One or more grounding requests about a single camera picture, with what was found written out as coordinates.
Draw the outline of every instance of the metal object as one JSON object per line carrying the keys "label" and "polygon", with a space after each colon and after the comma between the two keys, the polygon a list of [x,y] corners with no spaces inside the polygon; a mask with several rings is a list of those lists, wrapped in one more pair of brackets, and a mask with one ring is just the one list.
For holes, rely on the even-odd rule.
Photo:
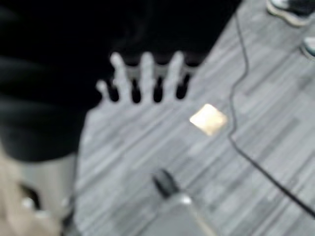
{"label": "metal object", "polygon": [[160,170],[154,175],[154,181],[166,201],[158,217],[141,236],[218,236],[209,226],[207,217],[192,198],[178,188],[167,171]]}

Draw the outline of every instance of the person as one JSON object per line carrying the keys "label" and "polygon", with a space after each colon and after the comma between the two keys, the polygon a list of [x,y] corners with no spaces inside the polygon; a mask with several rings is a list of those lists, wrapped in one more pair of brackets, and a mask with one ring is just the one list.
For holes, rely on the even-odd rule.
{"label": "person", "polygon": [[[315,0],[267,0],[267,10],[294,27],[303,27],[309,25],[313,19]],[[315,36],[303,40],[301,51],[315,60]]]}
{"label": "person", "polygon": [[98,80],[118,100],[110,55],[209,53],[240,3],[1,1],[0,151],[34,210],[65,225],[73,218],[80,137],[102,100]]}

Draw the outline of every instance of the black object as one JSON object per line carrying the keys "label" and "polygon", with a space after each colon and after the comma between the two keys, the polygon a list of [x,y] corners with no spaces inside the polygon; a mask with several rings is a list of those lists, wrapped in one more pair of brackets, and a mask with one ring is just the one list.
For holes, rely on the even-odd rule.
{"label": "black object", "polygon": [[163,78],[160,76],[157,79],[157,82],[154,86],[154,91],[153,91],[153,100],[156,103],[161,102],[163,99]]}
{"label": "black object", "polygon": [[110,100],[113,102],[118,102],[119,101],[119,92],[117,86],[113,83],[113,79],[111,80],[106,80],[106,85],[107,85],[107,91]]}
{"label": "black object", "polygon": [[153,182],[163,198],[168,199],[181,192],[174,177],[165,169],[160,169],[153,174]]}
{"label": "black object", "polygon": [[190,74],[187,74],[184,77],[183,81],[178,83],[177,89],[176,89],[176,97],[178,99],[184,99],[185,98],[185,96],[187,94],[190,78],[191,78]]}
{"label": "black object", "polygon": [[133,79],[131,81],[131,98],[134,103],[140,103],[141,102],[141,91],[139,87],[139,82],[137,79]]}

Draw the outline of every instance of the gold object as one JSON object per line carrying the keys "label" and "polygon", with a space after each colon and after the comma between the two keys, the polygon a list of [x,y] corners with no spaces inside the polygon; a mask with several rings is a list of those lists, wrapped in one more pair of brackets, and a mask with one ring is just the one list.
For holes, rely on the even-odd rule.
{"label": "gold object", "polygon": [[227,123],[227,116],[214,106],[206,104],[189,120],[207,135],[213,135]]}

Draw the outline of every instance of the leg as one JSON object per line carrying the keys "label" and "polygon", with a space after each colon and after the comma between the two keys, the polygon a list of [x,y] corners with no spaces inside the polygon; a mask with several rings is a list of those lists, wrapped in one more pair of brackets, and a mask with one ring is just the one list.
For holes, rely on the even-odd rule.
{"label": "leg", "polygon": [[209,52],[205,53],[193,53],[193,52],[184,52],[184,63],[180,71],[180,79],[177,84],[176,97],[178,99],[184,99],[191,78],[195,75],[197,69],[204,61]]}
{"label": "leg", "polygon": [[155,61],[154,64],[154,92],[153,100],[159,103],[163,99],[163,84],[168,73],[169,63],[172,60],[173,53],[152,53]]}

